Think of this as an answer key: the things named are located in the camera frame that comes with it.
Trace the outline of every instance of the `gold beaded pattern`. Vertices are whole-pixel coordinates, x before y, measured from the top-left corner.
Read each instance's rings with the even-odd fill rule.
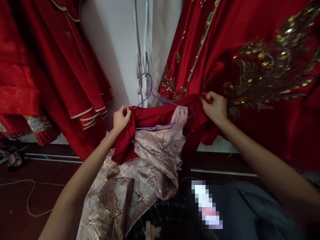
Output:
[[[320,61],[320,48],[314,50],[307,64],[300,59],[307,58],[308,33],[319,13],[319,6],[308,5],[288,18],[271,42],[255,39],[241,47],[234,57],[240,68],[239,78],[234,85],[224,84],[230,118],[239,117],[241,106],[272,108],[265,103],[306,95],[288,93],[313,81],[308,75]]]

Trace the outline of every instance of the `clothes hanger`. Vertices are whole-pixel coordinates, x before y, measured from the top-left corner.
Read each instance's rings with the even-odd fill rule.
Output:
[[[160,99],[161,101],[164,101],[164,102],[170,103],[170,104],[172,104],[172,105],[175,105],[176,107],[179,106],[179,105],[177,105],[177,104],[175,104],[175,103],[173,103],[173,102],[170,102],[170,101],[161,99],[161,98],[157,97],[156,95],[154,95],[153,92],[152,92],[152,77],[151,77],[151,75],[150,75],[149,73],[147,73],[146,75],[150,77],[150,92],[149,92],[149,95],[148,95],[144,100],[142,100],[142,102],[139,103],[139,104],[133,109],[133,111],[134,111],[137,107],[139,107],[144,101],[146,101],[151,95],[154,96],[155,98]],[[192,111],[192,113],[193,113],[191,116],[188,117],[188,118],[191,118],[191,117],[194,116],[195,113],[194,113],[194,110],[193,110],[192,108],[189,108],[189,107],[188,107],[188,109],[190,109],[190,110]],[[171,126],[171,125],[175,125],[175,124],[176,124],[176,122],[170,123],[170,124],[167,124],[167,125],[162,125],[162,126],[144,127],[144,128],[136,128],[136,129],[139,130],[139,129],[159,128],[159,127],[166,127],[166,126]]]

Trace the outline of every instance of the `dark wooden floor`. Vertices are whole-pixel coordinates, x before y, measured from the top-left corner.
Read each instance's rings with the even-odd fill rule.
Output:
[[[40,147],[37,144],[19,143],[14,141],[18,149],[28,145],[22,154],[49,154],[76,156],[68,145],[49,144]],[[28,157],[44,158],[39,155]],[[80,161],[75,158],[49,157],[57,160]],[[32,179],[36,186],[30,198],[30,209],[33,214],[44,213],[54,206],[62,189],[79,168],[81,163],[57,162],[26,159],[24,165],[15,171],[8,171],[7,164],[0,165],[0,185],[14,183],[23,179]],[[252,173],[250,167],[238,154],[198,152],[192,168],[200,170],[218,170],[229,172]],[[218,180],[229,182],[234,180],[249,181],[262,188],[263,183],[257,177],[235,176],[217,173],[178,171],[179,179],[195,177],[200,180]],[[36,240],[38,239],[49,214],[32,217],[27,212],[27,198],[33,183],[20,182],[0,186],[0,239]]]

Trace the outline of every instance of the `red fabric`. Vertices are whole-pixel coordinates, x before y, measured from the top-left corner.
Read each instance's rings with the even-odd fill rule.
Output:
[[[83,78],[83,81],[87,77],[86,80],[88,82],[99,82],[101,80],[105,85],[102,90],[99,88],[95,92],[100,101],[95,103],[95,107],[101,107],[102,109],[95,111],[98,110],[95,108],[91,111],[91,115],[85,115],[86,118],[97,114],[98,116],[101,114],[101,116],[105,117],[106,108],[104,103],[110,100],[111,96],[109,85],[103,72],[97,70],[98,67],[93,63],[97,60],[93,57],[92,48],[86,51],[83,49],[89,43],[81,44],[79,42],[79,46],[77,47],[75,43],[71,46],[68,45],[64,41],[63,36],[55,36],[57,38],[54,38],[53,34],[64,34],[65,36],[67,32],[50,32],[52,29],[45,25],[45,21],[40,14],[45,9],[42,8],[43,3],[37,2],[37,5],[35,2],[37,1],[20,0],[7,2],[6,0],[0,0],[0,26],[2,26],[0,30],[0,91],[3,90],[1,93],[4,93],[8,87],[12,87],[15,88],[13,92],[16,92],[16,94],[11,94],[7,91],[6,94],[1,95],[0,101],[2,102],[0,109],[2,108],[3,112],[0,110],[0,113],[7,115],[0,115],[0,122],[3,121],[4,125],[6,125],[7,133],[15,134],[17,131],[30,130],[25,119],[18,114],[41,115],[41,104],[41,107],[59,127],[76,154],[84,161],[100,144],[106,131],[104,122],[100,118],[92,118],[94,122],[90,124],[91,127],[87,130],[82,130],[84,126],[79,118],[70,119],[71,112],[68,110],[71,109],[73,111],[73,107],[74,114],[78,114],[85,107],[92,107],[88,96],[84,94],[79,84],[79,79],[75,77],[75,72],[79,71],[81,74],[86,75],[80,76]],[[48,10],[47,14],[52,16],[52,19],[57,19],[56,12],[52,9],[45,10]],[[77,31],[77,27],[72,24],[71,26],[72,29],[69,29],[70,31]],[[71,37],[74,42],[81,41],[81,39],[78,39],[79,35],[76,32],[75,34],[71,34]],[[61,44],[61,48],[58,47],[57,39],[62,39],[62,41],[58,42]],[[73,48],[74,51],[71,51],[71,49],[67,49],[69,52],[64,51],[66,50],[66,45]],[[85,59],[79,57],[80,52],[84,54]],[[64,54],[69,54],[69,62]],[[70,63],[70,61],[73,61],[72,58],[80,59],[80,62],[77,62],[79,65],[75,64],[77,60]],[[46,131],[45,133],[49,134],[45,135],[45,138],[36,133],[37,138],[42,143],[48,140],[51,134],[55,134],[56,132]]]
[[[26,56],[26,48],[11,15],[10,6],[0,1],[0,132],[17,139],[32,133],[33,126],[43,123],[39,90],[36,88]],[[42,122],[26,116],[41,116]],[[48,144],[60,135],[56,126],[46,119],[46,126],[34,132],[40,145]]]
[[[92,108],[90,117],[105,111],[105,103],[112,100],[109,84],[95,66],[92,48],[88,49],[87,39],[81,37],[84,33],[78,31],[80,23],[74,22],[78,16],[72,1],[19,2],[35,49],[70,118],[81,117]]]
[[[181,159],[185,163],[185,161],[188,162],[188,160],[193,158],[204,134],[207,133],[210,136],[210,141],[213,141],[217,137],[217,128],[203,112],[199,94],[190,95],[175,103],[180,106],[190,107],[195,112],[195,115],[188,119],[183,128],[183,135],[187,141],[182,149]],[[175,109],[176,106],[172,104],[153,108],[136,108],[132,112],[128,125],[119,134],[114,144],[115,152],[112,160],[118,164],[122,164],[132,158],[138,157],[131,143],[131,140],[134,139],[136,128],[169,124]]]
[[[220,0],[204,44],[197,58],[189,85],[188,77],[195,63],[205,23],[216,1],[186,0],[167,60],[168,79],[175,84],[173,92],[159,86],[158,92],[168,98],[214,91],[224,94],[223,84],[234,83],[239,67],[233,60],[241,45],[257,36],[270,41],[285,20],[297,14],[307,0]],[[319,45],[319,36],[310,37],[311,50]],[[312,76],[319,74],[319,66]],[[308,93],[312,86],[300,88]],[[297,98],[273,103],[273,109],[241,109],[236,125],[255,141],[275,153],[291,166],[301,170],[319,171],[320,88],[307,99]],[[202,143],[212,144],[208,134]]]
[[[0,1],[0,114],[40,115],[39,91],[6,1]]]

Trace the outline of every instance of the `white cable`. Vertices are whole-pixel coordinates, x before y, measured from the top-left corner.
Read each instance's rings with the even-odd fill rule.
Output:
[[[31,213],[30,208],[29,208],[29,199],[30,199],[30,197],[31,197],[31,194],[32,194],[32,192],[33,192],[34,187],[36,186],[35,181],[33,181],[33,180],[31,180],[31,179],[25,179],[25,180],[21,180],[21,181],[18,181],[18,182],[13,182],[13,183],[5,183],[5,184],[1,184],[0,186],[15,184],[15,183],[19,183],[19,182],[32,182],[32,183],[33,183],[32,190],[31,190],[31,192],[30,192],[30,194],[29,194],[29,196],[28,196],[28,199],[27,199],[27,209],[28,209],[28,213],[29,213],[31,216],[33,216],[33,217],[41,217],[41,216],[43,216],[43,215],[45,215],[45,214],[47,214],[47,213],[49,213],[49,212],[52,211],[52,209],[51,209],[51,210],[49,210],[49,211],[47,211],[47,212],[45,212],[45,213],[42,213],[42,214],[40,214],[40,215],[35,215],[35,214]]]

